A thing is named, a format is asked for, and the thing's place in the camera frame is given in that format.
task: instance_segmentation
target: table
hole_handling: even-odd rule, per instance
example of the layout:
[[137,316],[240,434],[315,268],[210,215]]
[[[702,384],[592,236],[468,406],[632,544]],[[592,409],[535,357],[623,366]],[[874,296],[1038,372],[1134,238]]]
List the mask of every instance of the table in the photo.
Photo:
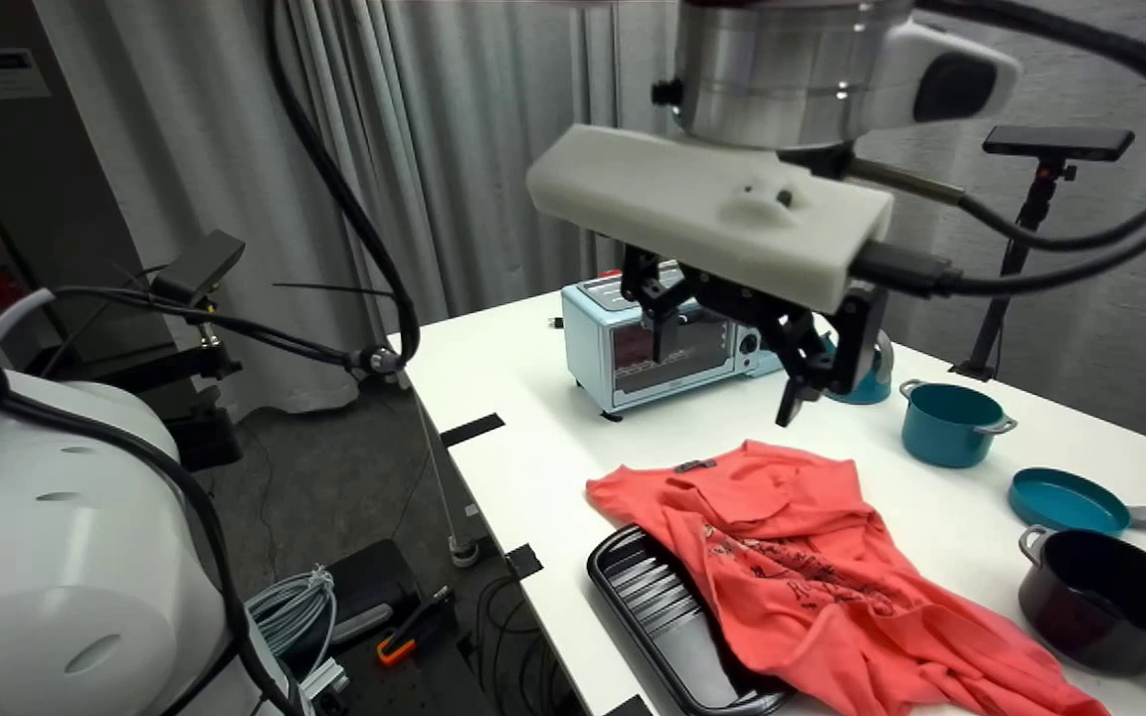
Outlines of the table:
[[[651,712],[673,712],[664,688],[649,679],[635,653],[583,578],[583,559],[608,521],[583,500],[583,483],[618,466],[676,466],[722,454],[745,438],[801,446],[823,459],[856,459],[862,498],[884,515],[896,544],[943,590],[956,590],[1015,624],[1015,590],[1027,574],[1015,548],[1022,521],[1008,509],[1008,483],[1022,466],[1078,470],[1123,500],[1146,505],[1146,438],[1090,414],[1054,406],[1002,384],[981,389],[1017,421],[973,470],[932,470],[900,450],[901,399],[879,406],[810,402],[779,430],[775,402],[782,378],[745,378],[664,406],[603,421],[563,372],[563,334],[553,326],[555,296],[433,324],[421,354],[405,366],[436,430],[480,414],[504,426],[449,450],[474,505],[500,548],[530,544],[539,574],[525,578],[525,596],[559,653],[588,712],[614,712],[639,696]],[[896,352],[896,384],[965,384],[947,361]],[[1115,679],[1065,663],[1065,675],[1110,712],[1146,712],[1146,675]]]

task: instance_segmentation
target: metal stand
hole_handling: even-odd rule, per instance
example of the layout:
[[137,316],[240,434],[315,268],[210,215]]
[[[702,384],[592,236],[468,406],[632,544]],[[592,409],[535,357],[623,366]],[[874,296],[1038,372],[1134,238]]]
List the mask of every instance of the metal stand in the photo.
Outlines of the metal stand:
[[[1128,147],[1128,133],[1061,133],[1061,129],[996,129],[981,142],[992,157],[1031,157],[1038,161],[1035,183],[1015,215],[1017,227],[1038,231],[1051,215],[1051,201],[1058,183],[1069,183],[1078,166],[1069,161],[1115,163]],[[1017,276],[1027,262],[1022,243],[1008,243],[1002,276]],[[965,361],[956,361],[956,376],[996,378],[1000,357],[996,345],[1002,340],[1009,297],[996,297],[980,324],[973,345]]]

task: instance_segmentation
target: gray floor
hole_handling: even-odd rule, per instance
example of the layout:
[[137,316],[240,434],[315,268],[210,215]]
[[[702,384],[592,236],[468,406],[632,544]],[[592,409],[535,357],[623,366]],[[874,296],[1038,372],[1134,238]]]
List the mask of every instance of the gray floor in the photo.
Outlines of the gray floor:
[[[474,646],[498,646],[498,657],[488,653],[488,662],[480,662],[480,673],[488,673],[480,686],[488,686],[493,706],[500,700],[498,712],[574,710],[570,686],[531,631],[525,604],[513,621],[518,631],[500,639],[498,627],[474,624],[480,584],[500,578],[500,560],[480,559],[474,569],[449,564],[446,515],[433,483],[433,459],[446,470],[446,454],[427,446],[421,409],[409,393],[366,389],[356,406],[310,419],[262,409],[240,426],[240,442],[240,466],[197,478],[222,516],[244,594],[389,539],[427,590],[453,584],[458,616],[474,627]],[[412,700],[370,700],[355,712],[403,712],[409,706]]]

